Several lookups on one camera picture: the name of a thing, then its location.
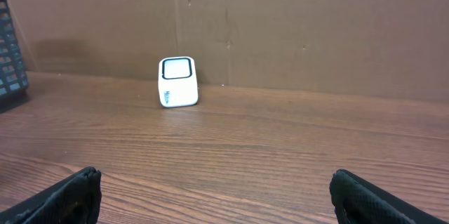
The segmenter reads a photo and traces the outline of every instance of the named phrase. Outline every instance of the white device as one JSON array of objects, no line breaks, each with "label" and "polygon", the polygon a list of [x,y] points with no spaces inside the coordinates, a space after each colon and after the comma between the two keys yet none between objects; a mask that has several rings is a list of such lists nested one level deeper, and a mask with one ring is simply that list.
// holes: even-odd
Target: white device
[{"label": "white device", "polygon": [[159,63],[159,99],[164,107],[198,102],[195,62],[190,57],[165,58]]}]

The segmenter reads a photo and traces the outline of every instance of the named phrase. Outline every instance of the blue logo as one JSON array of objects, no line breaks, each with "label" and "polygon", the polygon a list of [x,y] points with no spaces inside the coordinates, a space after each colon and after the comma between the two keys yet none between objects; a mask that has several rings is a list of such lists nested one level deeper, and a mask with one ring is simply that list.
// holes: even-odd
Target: blue logo
[{"label": "blue logo", "polygon": [[168,104],[168,99],[170,98],[170,91],[164,92],[163,95],[164,95],[165,98],[166,98],[166,104]]}]

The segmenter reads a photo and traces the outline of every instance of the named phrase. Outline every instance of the wooden table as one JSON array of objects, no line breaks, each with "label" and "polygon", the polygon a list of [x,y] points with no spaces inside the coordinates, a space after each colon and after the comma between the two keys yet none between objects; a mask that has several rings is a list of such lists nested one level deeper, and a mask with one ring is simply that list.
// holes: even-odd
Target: wooden table
[{"label": "wooden table", "polygon": [[85,166],[101,223],[336,223],[344,168],[449,221],[449,105],[201,86],[161,108],[157,83],[29,73],[0,114],[0,211]]}]

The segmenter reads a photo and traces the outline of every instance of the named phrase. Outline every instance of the cardboard backdrop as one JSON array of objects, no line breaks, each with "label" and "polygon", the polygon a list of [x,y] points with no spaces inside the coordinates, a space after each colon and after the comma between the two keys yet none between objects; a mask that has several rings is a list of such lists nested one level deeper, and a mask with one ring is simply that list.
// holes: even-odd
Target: cardboard backdrop
[{"label": "cardboard backdrop", "polygon": [[9,0],[38,72],[449,100],[449,0]]}]

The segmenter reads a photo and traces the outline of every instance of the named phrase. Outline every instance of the wooden surface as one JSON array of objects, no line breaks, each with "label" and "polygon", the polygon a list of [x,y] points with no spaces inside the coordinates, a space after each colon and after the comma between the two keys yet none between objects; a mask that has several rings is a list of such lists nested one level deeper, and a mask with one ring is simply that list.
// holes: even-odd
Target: wooden surface
[{"label": "wooden surface", "polygon": [[156,82],[29,73],[0,114],[0,211],[85,166],[101,223],[336,223],[349,169],[449,221],[449,105],[200,86],[162,109]]},{"label": "wooden surface", "polygon": [[156,80],[449,101],[448,0],[10,0],[27,65]]}]

